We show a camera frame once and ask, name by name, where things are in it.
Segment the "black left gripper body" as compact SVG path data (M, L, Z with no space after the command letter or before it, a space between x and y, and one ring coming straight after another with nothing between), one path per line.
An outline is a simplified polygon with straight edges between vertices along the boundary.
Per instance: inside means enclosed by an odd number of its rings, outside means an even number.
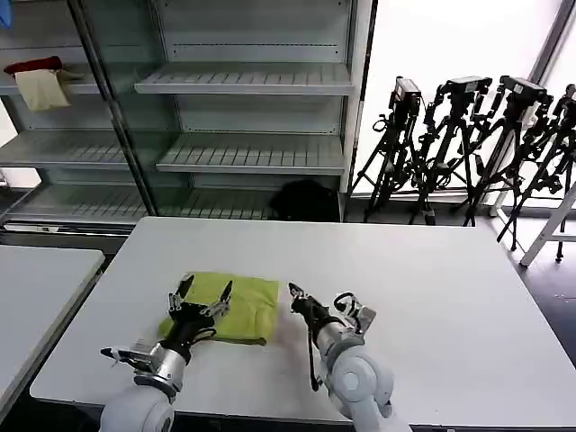
M216 321L206 309L206 305L183 303L180 310L170 311L173 324L166 333L166 348L180 356L191 356L194 344L214 337Z

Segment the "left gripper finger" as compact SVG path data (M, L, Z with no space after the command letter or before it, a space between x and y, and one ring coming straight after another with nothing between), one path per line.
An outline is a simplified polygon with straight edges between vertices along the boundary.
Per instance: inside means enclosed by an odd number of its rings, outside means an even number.
M185 300L194 281L194 275L190 274L179 282L175 292L168 295L168 311L175 312L182 309L182 304Z
M232 293L233 282L228 281L220 298L202 309L201 314L206 317L223 317L230 310L230 299Z

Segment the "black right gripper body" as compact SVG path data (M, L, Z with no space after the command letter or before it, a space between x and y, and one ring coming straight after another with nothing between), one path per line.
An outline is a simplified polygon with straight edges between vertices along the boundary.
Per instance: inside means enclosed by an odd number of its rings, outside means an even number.
M303 316L309 332L314 337L326 325L334 321L334 317L329 314L329 308L320 304L312 296L297 297L292 301L292 311Z

